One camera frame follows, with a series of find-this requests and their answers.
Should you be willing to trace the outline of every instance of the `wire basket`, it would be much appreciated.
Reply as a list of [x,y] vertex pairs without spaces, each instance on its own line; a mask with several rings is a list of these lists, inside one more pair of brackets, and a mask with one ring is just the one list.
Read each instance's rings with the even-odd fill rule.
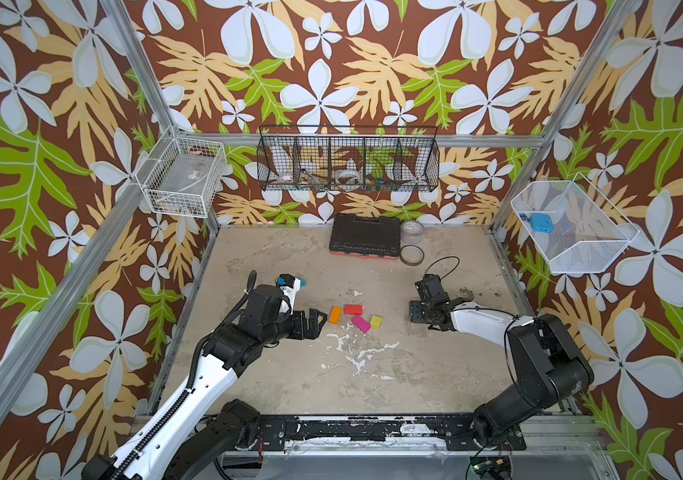
[[156,163],[142,184],[142,191],[153,212],[208,216],[226,165],[221,143],[173,138],[158,142],[149,160]]
[[[285,126],[270,126],[284,132]],[[358,134],[273,133],[260,127],[262,190],[432,191],[440,152],[434,135],[404,129],[356,127]]]
[[577,184],[577,179],[531,182],[512,200],[517,216],[546,214],[552,220],[549,233],[536,231],[530,222],[521,220],[552,274],[605,272],[639,233],[637,226],[603,192],[590,186],[603,198],[601,204],[606,208],[610,205],[613,210],[609,211],[626,224],[619,227]]

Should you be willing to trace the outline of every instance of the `robotic arm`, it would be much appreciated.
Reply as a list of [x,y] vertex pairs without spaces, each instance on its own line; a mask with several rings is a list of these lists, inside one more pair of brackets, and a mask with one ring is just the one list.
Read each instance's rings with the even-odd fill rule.
[[89,460],[83,470],[85,480],[189,477],[193,464],[209,458],[212,451],[223,452],[243,442],[248,445],[256,437],[254,425],[259,413],[236,400],[225,406],[216,422],[196,434],[199,441],[183,447],[197,422],[261,356],[265,346],[286,338],[317,339],[326,323],[323,312],[310,309],[306,316],[304,311],[294,310],[303,280],[282,274],[275,285],[254,288],[255,283],[256,272],[252,271],[240,302],[198,342],[190,374],[182,385],[111,458],[97,455]]
[[471,436],[484,448],[500,445],[512,427],[586,389],[595,378],[556,316],[512,315],[464,298],[451,300],[437,275],[425,275],[416,290],[420,300],[410,304],[412,322],[480,336],[502,346],[505,356],[509,345],[517,380],[474,412]]

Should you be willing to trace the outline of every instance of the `table surface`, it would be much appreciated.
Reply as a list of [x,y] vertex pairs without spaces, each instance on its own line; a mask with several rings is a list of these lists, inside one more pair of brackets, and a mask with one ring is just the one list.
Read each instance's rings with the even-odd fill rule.
[[[251,270],[257,284],[279,274],[306,280],[296,309],[330,313],[346,303],[364,306],[366,321],[382,317],[381,329],[363,334],[342,314],[317,340],[283,340],[265,349],[210,409],[240,398],[262,414],[466,412],[510,385],[502,349],[460,332],[429,331],[408,321],[413,283],[436,259],[456,255],[459,267],[443,281],[451,298],[517,312],[490,239],[480,226],[428,227],[419,266],[400,260],[341,256],[328,251],[330,226],[231,227],[221,230],[202,278],[163,394],[185,379],[197,341],[219,324],[240,299]],[[454,259],[431,273],[444,275]]]

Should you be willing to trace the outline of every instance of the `floral wallpaper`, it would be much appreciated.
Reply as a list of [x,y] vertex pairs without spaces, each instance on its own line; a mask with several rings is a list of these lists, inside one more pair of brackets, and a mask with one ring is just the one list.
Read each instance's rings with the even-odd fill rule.
[[[551,275],[513,216],[498,233],[532,305],[553,313],[595,371],[581,400],[623,478],[683,478],[683,0],[626,21],[539,179],[573,179],[640,234],[602,274]],[[598,194],[600,189],[610,199]]]
[[[124,54],[96,0],[0,0],[0,369],[157,138]],[[1,425],[0,480],[77,480],[145,408],[206,244],[147,212]]]
[[[290,124],[315,133],[324,124],[335,127],[321,133],[372,125],[410,132],[428,125],[440,134],[537,134],[606,4],[143,0],[126,7],[183,130],[249,133]],[[299,225],[351,211],[486,224],[529,153],[442,149],[440,189],[431,194],[313,194],[262,192],[256,150],[228,151],[214,202],[221,222]],[[387,155],[376,160],[392,163]]]

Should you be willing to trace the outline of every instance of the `duct tape roll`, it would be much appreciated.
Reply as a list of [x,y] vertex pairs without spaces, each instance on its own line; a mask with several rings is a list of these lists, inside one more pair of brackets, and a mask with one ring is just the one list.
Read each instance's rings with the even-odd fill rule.
[[415,245],[405,245],[400,249],[400,261],[408,266],[416,266],[423,262],[424,250]]
[[416,220],[406,220],[400,224],[400,240],[406,245],[416,245],[424,238],[424,225]]

